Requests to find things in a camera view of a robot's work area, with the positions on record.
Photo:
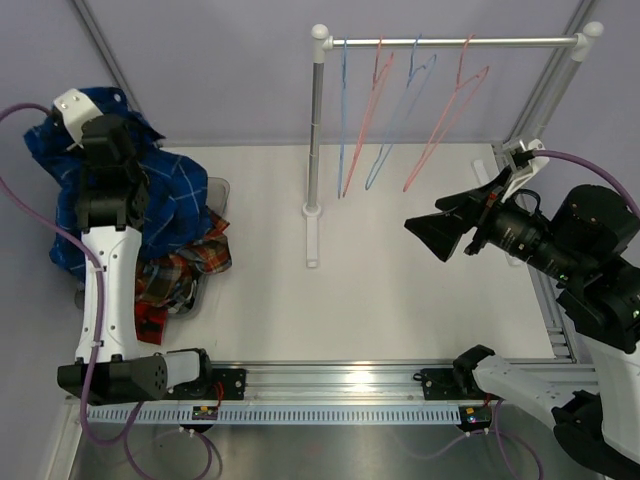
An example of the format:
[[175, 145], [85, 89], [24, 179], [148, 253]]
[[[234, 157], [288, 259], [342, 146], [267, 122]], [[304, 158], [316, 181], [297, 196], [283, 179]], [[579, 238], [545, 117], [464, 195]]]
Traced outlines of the blue shirt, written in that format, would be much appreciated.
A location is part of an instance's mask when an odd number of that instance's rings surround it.
[[[141, 153], [140, 165], [150, 181], [139, 258], [159, 258], [204, 236], [211, 227], [206, 212], [206, 170], [187, 156], [158, 148], [156, 142], [163, 136], [129, 106], [121, 89], [89, 87], [81, 92], [103, 113], [121, 116], [133, 127], [131, 136]], [[36, 163], [60, 186], [56, 225], [78, 238], [76, 203], [84, 154], [70, 149], [71, 137], [64, 126], [57, 125], [52, 118], [29, 129], [24, 134], [24, 142]]]

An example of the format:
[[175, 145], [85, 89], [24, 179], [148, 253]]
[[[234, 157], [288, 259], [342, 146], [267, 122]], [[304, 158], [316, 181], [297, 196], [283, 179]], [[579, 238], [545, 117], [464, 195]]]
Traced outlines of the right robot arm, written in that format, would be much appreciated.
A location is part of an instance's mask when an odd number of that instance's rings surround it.
[[580, 185], [552, 218], [520, 207], [502, 171], [488, 184], [436, 202], [405, 228], [441, 261], [464, 235], [475, 255], [493, 245], [553, 279], [558, 305], [590, 353], [598, 392], [555, 387], [478, 345], [453, 363], [466, 397], [510, 402], [547, 426], [575, 462], [611, 479], [639, 475], [639, 270], [623, 251], [639, 219], [623, 197]]

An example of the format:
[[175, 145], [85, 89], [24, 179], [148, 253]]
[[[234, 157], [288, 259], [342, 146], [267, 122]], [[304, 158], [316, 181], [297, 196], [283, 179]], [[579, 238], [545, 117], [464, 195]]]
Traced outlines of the light blue wire hanger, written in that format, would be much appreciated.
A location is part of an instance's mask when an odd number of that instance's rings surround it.
[[345, 135], [347, 126], [347, 85], [348, 85], [348, 51], [347, 40], [344, 40], [341, 53], [341, 91], [340, 91], [340, 137], [337, 177], [337, 198], [342, 198], [345, 164]]

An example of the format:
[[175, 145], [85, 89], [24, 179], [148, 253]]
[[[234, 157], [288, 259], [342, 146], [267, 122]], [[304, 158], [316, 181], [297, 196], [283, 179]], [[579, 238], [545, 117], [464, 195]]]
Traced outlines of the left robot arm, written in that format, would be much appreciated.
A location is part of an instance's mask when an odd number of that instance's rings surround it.
[[86, 258], [83, 330], [74, 361], [57, 383], [90, 405], [161, 400], [184, 390], [195, 399], [215, 385], [205, 350], [144, 356], [135, 328], [134, 289], [148, 180], [125, 118], [101, 114], [80, 127], [76, 216]]

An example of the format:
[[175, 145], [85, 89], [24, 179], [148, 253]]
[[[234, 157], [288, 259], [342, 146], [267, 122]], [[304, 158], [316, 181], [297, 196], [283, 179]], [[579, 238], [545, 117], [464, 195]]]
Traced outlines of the brown plaid shirt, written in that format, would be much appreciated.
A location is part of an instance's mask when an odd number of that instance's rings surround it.
[[136, 265], [135, 307], [167, 309], [190, 300], [196, 282], [232, 266], [225, 230], [229, 223], [207, 208], [210, 228], [201, 238], [162, 257], [139, 260]]

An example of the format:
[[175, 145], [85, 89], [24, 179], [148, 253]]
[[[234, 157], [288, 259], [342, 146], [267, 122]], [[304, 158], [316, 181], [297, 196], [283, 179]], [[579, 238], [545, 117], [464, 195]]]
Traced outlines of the red black plaid shirt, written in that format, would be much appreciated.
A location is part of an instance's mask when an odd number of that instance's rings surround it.
[[134, 306], [134, 320], [137, 339], [141, 342], [160, 345], [168, 311], [164, 308], [137, 302]]

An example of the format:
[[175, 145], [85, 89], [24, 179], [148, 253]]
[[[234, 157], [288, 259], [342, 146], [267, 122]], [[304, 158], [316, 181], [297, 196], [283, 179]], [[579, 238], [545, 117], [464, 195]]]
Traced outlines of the pink hanger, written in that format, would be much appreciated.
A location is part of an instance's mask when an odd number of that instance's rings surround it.
[[473, 75], [464, 76], [464, 62], [466, 54], [470, 48], [471, 41], [474, 40], [475, 37], [475, 34], [469, 35], [462, 46], [462, 50], [458, 58], [458, 67], [453, 92], [449, 97], [447, 104], [443, 108], [429, 139], [425, 143], [419, 159], [403, 185], [403, 193], [409, 191], [410, 187], [417, 179], [427, 161], [433, 156], [440, 143], [468, 110], [474, 97], [477, 95], [479, 89], [483, 86], [483, 83], [488, 76], [490, 70], [489, 65], [480, 68]]
[[359, 134], [357, 137], [356, 145], [351, 160], [351, 164], [347, 171], [346, 179], [343, 183], [342, 197], [345, 197], [349, 191], [352, 178], [355, 174], [361, 151], [364, 143], [368, 137], [369, 129], [373, 122], [377, 106], [379, 104], [381, 95], [386, 86], [386, 82], [389, 76], [389, 72], [394, 63], [394, 53], [391, 53], [386, 60], [381, 59], [383, 37], [380, 37], [376, 44], [376, 54], [374, 59], [374, 69], [372, 73], [372, 84], [367, 101], [365, 113], [362, 118]]

